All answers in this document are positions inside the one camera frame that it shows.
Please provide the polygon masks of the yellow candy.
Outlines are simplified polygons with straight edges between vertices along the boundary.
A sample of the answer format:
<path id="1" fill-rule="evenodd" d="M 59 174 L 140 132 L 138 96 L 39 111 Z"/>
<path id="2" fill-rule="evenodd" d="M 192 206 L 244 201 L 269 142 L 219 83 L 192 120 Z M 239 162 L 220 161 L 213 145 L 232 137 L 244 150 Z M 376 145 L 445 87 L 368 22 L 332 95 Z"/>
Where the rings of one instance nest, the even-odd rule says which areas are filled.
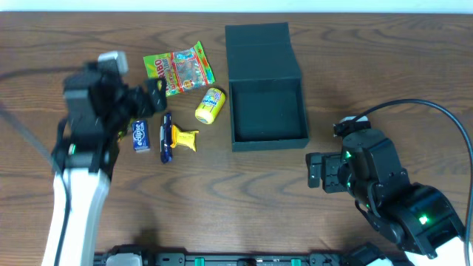
<path id="1" fill-rule="evenodd" d="M 186 146 L 192 151 L 197 151 L 196 146 L 196 135 L 199 133 L 198 130 L 183 132 L 178 126 L 171 126 L 171 147 Z"/>

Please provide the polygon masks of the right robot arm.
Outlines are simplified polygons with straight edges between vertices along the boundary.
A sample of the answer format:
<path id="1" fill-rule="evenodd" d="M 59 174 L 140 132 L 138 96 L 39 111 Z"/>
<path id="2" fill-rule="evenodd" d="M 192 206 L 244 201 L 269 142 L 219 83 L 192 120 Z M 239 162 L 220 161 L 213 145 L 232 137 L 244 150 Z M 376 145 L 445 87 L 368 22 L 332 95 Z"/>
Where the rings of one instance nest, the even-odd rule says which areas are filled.
<path id="1" fill-rule="evenodd" d="M 378 129 L 342 138 L 339 152 L 306 156 L 307 184 L 325 193 L 348 193 L 371 227 L 402 251 L 439 257 L 439 248 L 466 240 L 466 226 L 438 189 L 412 183 L 395 144 Z"/>

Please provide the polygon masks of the yellow Mentos gum bottle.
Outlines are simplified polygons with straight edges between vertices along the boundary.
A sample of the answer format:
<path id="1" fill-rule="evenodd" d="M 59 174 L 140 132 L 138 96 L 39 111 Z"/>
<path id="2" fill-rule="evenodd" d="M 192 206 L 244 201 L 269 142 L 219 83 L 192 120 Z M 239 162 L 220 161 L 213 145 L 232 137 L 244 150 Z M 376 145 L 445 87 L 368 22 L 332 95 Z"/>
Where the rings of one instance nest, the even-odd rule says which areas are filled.
<path id="1" fill-rule="evenodd" d="M 201 123 L 212 124 L 225 103 L 225 93 L 217 88 L 210 88 L 195 110 L 195 118 Z"/>

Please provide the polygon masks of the Haribo gummy candy bag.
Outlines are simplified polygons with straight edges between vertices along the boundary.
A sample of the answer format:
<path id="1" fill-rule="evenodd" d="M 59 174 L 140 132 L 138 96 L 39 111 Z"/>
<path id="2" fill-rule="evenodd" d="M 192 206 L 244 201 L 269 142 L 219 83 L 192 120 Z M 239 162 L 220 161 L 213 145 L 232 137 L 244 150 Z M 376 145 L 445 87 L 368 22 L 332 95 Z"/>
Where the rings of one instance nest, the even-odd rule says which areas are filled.
<path id="1" fill-rule="evenodd" d="M 213 70 L 200 41 L 187 50 L 147 55 L 143 62 L 149 78 L 166 80 L 166 97 L 215 82 Z"/>

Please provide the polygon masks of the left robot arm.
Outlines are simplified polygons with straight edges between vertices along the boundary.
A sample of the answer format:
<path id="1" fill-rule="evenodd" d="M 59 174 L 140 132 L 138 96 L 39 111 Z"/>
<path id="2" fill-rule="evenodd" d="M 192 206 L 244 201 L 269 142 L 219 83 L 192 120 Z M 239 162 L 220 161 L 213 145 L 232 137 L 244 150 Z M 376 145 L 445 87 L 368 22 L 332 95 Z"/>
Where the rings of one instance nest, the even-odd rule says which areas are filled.
<path id="1" fill-rule="evenodd" d="M 131 120 L 166 109 L 166 79 L 129 87 L 119 72 L 89 69 L 64 81 L 67 118 L 52 153 L 54 207 L 43 265 L 92 265 L 103 205 Z"/>

